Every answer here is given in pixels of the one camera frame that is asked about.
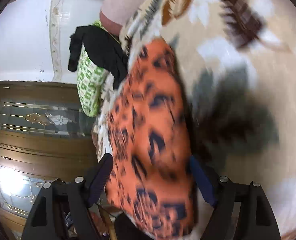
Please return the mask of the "orange black floral garment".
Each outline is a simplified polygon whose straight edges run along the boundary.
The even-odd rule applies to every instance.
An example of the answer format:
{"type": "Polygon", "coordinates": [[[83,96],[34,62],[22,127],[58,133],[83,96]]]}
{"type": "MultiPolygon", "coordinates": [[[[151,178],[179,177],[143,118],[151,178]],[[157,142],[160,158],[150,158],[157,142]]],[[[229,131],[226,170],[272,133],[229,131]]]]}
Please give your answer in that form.
{"type": "Polygon", "coordinates": [[[108,202],[156,239],[194,227],[191,155],[175,55],[162,38],[142,47],[108,115],[108,202]]]}

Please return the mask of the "brown wooden glass door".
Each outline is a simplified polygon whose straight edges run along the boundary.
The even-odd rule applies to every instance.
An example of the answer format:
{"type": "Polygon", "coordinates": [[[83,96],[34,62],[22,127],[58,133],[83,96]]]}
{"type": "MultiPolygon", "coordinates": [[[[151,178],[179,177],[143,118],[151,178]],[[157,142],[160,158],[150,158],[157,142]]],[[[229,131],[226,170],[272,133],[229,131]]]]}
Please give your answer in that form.
{"type": "Polygon", "coordinates": [[[75,85],[0,81],[0,225],[20,238],[42,186],[70,182],[97,162],[75,85]]]}

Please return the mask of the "green white patterned pillow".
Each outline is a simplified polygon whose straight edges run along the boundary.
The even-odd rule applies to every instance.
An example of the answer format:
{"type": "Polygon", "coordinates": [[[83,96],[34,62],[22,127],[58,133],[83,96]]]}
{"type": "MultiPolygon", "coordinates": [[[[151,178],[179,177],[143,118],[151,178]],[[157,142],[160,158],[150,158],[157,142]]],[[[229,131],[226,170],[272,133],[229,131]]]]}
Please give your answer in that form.
{"type": "MultiPolygon", "coordinates": [[[[100,23],[94,26],[106,31],[100,23]]],[[[95,117],[100,110],[102,86],[110,72],[91,62],[85,48],[82,47],[76,73],[77,89],[83,112],[89,117],[95,117]]]]}

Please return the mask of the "black cloth garment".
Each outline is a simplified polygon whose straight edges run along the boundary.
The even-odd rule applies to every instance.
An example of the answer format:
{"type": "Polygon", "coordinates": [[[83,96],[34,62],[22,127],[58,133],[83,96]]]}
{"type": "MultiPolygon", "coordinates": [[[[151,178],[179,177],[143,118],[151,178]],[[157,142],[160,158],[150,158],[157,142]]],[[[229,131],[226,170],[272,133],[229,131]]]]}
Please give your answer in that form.
{"type": "Polygon", "coordinates": [[[91,62],[109,71],[114,77],[113,88],[118,89],[128,74],[128,56],[109,32],[94,26],[77,27],[70,36],[68,70],[75,72],[82,47],[91,62]]]}

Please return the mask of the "beige leaf-print fleece blanket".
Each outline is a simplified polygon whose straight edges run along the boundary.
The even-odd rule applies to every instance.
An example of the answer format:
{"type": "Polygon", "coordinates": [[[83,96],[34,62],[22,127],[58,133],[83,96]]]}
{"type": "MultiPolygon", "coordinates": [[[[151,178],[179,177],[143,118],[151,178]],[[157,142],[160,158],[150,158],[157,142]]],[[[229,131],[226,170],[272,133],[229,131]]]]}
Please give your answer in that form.
{"type": "Polygon", "coordinates": [[[296,238],[296,0],[145,0],[122,26],[133,63],[162,36],[177,55],[211,165],[260,179],[284,239],[296,238]]]}

